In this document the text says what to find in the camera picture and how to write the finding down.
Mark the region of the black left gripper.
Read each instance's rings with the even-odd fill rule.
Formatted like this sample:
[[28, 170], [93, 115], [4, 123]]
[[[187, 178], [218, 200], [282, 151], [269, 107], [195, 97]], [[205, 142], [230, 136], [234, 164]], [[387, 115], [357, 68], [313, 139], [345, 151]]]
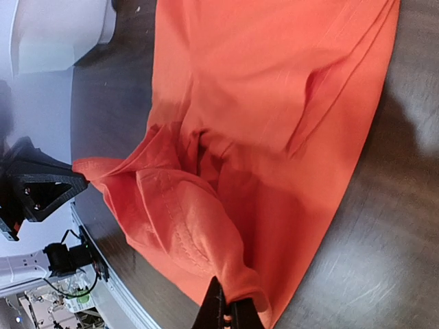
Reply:
[[35, 147], [28, 136], [18, 139], [5, 153], [5, 170], [14, 165], [33, 168], [38, 173], [46, 170], [68, 175], [9, 174], [1, 178], [1, 233], [9, 241], [19, 241], [18, 233], [25, 219], [44, 221], [88, 187], [88, 180], [82, 174], [72, 173], [70, 164]]

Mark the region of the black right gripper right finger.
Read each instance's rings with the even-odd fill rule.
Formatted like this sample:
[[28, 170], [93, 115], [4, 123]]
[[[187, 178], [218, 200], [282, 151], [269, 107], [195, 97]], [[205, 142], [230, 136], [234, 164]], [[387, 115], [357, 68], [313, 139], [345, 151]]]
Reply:
[[264, 329], [251, 298], [231, 304], [232, 329]]

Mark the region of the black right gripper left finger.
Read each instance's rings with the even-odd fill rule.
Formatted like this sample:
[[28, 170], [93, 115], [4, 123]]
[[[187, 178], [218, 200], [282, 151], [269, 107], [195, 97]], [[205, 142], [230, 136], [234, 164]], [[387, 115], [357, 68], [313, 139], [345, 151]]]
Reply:
[[223, 329], [226, 299], [219, 280], [213, 277], [193, 323], [193, 329]]

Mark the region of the orange t-shirt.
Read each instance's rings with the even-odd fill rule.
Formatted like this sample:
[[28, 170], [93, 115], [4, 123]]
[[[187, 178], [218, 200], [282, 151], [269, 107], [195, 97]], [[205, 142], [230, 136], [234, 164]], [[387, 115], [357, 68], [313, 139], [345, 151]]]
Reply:
[[398, 1], [159, 1], [152, 109], [124, 160], [84, 158], [128, 244], [202, 308], [273, 328], [346, 192]]

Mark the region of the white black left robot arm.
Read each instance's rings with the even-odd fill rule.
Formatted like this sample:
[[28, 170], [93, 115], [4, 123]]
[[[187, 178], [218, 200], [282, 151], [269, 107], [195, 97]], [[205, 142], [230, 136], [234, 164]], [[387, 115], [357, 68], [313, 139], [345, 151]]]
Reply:
[[[18, 241], [24, 221], [41, 223], [88, 187], [88, 180], [71, 165], [56, 160], [28, 137], [1, 157], [1, 233]], [[86, 238], [74, 247], [61, 241], [41, 250], [1, 258], [1, 295], [16, 293], [26, 284], [75, 274], [94, 262]]]

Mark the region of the white plastic laundry bin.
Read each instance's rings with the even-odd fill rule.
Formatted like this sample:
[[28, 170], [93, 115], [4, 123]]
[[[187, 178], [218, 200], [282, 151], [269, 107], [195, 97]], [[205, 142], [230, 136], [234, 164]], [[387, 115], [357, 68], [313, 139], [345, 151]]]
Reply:
[[17, 1], [9, 33], [13, 76], [65, 71], [111, 41], [116, 1]]

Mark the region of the green white packet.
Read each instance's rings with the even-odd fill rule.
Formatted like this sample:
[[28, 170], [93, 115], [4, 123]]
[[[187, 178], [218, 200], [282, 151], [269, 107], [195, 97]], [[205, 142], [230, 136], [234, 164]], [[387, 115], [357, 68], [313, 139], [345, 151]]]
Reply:
[[70, 313], [78, 313], [94, 308], [95, 303], [93, 297], [90, 294], [86, 294], [82, 297], [64, 298], [64, 307]]

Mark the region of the aluminium front rail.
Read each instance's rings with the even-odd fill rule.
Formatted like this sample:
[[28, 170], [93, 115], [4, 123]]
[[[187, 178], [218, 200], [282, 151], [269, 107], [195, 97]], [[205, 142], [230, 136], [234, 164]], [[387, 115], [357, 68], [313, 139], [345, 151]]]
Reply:
[[150, 316], [150, 314], [140, 305], [133, 294], [125, 286], [119, 276], [116, 274], [114, 269], [110, 266], [109, 262], [105, 259], [103, 253], [99, 250], [96, 242], [93, 240], [91, 234], [89, 233], [86, 226], [82, 223], [80, 216], [75, 207], [75, 203], [71, 203], [72, 217], [77, 223], [79, 229], [83, 231], [84, 235], [89, 239], [92, 246], [96, 249], [99, 257], [103, 261], [105, 267], [107, 268], [108, 278], [104, 279], [106, 287], [109, 289], [110, 294], [115, 299], [116, 303], [126, 314], [128, 319], [133, 323], [135, 328], [156, 328], [159, 329], [160, 326], [155, 322], [155, 320]]

